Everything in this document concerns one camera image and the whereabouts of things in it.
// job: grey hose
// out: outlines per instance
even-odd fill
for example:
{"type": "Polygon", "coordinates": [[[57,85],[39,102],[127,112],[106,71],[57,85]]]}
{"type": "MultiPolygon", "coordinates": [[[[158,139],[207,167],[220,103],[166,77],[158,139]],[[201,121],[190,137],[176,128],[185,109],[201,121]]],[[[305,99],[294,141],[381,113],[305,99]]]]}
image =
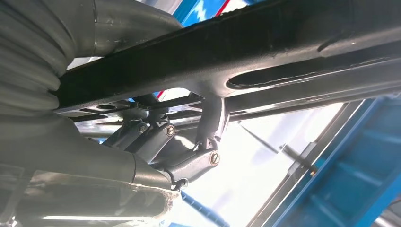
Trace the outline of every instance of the grey hose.
{"type": "Polygon", "coordinates": [[[131,182],[132,154],[89,141],[54,114],[76,57],[104,56],[172,32],[169,14],[133,0],[0,2],[0,164],[131,182]]]}

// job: red stripe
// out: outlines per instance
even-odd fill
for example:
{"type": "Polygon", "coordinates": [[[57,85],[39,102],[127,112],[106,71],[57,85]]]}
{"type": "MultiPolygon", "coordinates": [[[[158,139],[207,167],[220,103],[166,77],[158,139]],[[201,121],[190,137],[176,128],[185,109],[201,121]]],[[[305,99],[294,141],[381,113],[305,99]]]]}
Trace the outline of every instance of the red stripe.
{"type": "Polygon", "coordinates": [[[160,98],[162,96],[164,91],[160,91],[159,94],[157,95],[157,98],[160,98]]]}
{"type": "Polygon", "coordinates": [[[230,0],[226,0],[223,5],[220,7],[220,9],[217,11],[216,13],[216,17],[220,16],[220,14],[224,11],[224,9],[226,8],[226,6],[228,5],[228,3],[230,2],[230,0]]]}

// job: painted metal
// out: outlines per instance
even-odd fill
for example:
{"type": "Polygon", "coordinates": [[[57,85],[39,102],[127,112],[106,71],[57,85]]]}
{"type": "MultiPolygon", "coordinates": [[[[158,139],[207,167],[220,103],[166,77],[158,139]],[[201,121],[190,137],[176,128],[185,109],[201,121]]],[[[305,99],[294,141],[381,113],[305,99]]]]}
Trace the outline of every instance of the painted metal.
{"type": "Polygon", "coordinates": [[[266,227],[368,227],[401,192],[401,102],[366,100],[266,227]]]}

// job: metal bracket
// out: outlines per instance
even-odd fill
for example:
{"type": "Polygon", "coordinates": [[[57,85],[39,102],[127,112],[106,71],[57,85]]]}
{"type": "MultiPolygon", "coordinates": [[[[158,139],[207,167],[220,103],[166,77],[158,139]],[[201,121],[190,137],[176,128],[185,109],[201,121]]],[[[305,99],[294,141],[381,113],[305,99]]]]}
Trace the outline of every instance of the metal bracket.
{"type": "Polygon", "coordinates": [[[202,107],[194,149],[160,164],[162,169],[170,174],[173,182],[193,182],[217,166],[220,161],[218,143],[227,127],[229,111],[222,98],[206,99],[202,107]]]}
{"type": "Polygon", "coordinates": [[[154,124],[125,150],[136,154],[150,164],[174,135],[175,127],[171,123],[154,124]]]}
{"type": "Polygon", "coordinates": [[[179,157],[172,157],[163,162],[163,169],[168,172],[173,182],[182,179],[193,182],[218,165],[220,156],[216,150],[188,151],[179,157]]]}

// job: bolt head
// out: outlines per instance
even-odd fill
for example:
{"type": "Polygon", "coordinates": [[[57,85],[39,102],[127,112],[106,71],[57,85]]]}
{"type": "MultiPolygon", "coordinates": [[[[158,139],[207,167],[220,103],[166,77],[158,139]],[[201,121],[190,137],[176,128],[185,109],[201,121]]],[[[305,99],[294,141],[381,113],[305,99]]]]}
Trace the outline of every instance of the bolt head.
{"type": "Polygon", "coordinates": [[[212,166],[217,166],[219,162],[220,155],[217,153],[217,151],[213,151],[213,153],[210,155],[210,163],[212,166]]]}
{"type": "Polygon", "coordinates": [[[173,136],[175,133],[175,128],[172,125],[167,126],[166,128],[166,134],[167,136],[173,136]]]}
{"type": "Polygon", "coordinates": [[[146,131],[147,127],[145,125],[142,125],[139,127],[139,133],[144,133],[146,131]]]}

